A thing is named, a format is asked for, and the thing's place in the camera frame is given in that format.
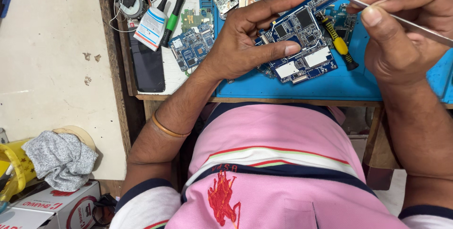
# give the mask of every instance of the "hand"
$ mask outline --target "hand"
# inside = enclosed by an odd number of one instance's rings
[[[416,83],[445,54],[449,47],[420,34],[406,33],[387,12],[453,38],[451,0],[361,0],[372,6],[361,19],[370,41],[365,50],[365,66],[378,82],[395,85]],[[350,4],[349,13],[359,12]]]
[[[270,23],[304,0],[261,0],[247,7],[228,12],[225,24],[214,46],[197,71],[214,80],[233,79],[244,75],[259,64],[295,54],[301,50],[298,43],[280,41],[255,46],[258,30],[269,29]]]

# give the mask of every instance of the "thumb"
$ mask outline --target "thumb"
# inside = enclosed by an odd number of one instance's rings
[[[294,41],[279,41],[262,46],[251,47],[250,58],[254,63],[262,64],[300,52],[301,48]]]
[[[395,55],[414,48],[403,27],[382,8],[366,7],[361,19],[370,38],[379,44],[384,53]]]

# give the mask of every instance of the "tweezers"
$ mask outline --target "tweezers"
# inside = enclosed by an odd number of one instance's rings
[[[369,5],[366,3],[363,3],[359,0],[348,0],[362,8],[366,8]],[[428,39],[431,39],[433,41],[437,41],[440,44],[443,44],[445,46],[453,47],[453,39],[447,38],[445,36],[442,36],[436,32],[433,32],[432,30],[429,30],[425,27],[419,26],[415,23],[412,23],[410,21],[407,21],[406,19],[397,17],[393,14],[390,14],[390,16],[394,17],[404,28],[410,30],[411,32],[418,33],[420,35],[423,35],[427,37]]]

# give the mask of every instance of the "shirt pocket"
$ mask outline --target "shirt pocket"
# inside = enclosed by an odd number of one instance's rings
[[[285,199],[286,229],[317,229],[316,215],[312,202]]]

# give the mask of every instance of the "gray cloth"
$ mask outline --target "gray cloth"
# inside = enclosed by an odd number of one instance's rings
[[[43,131],[22,145],[36,176],[54,189],[73,192],[88,181],[98,154],[69,133]]]

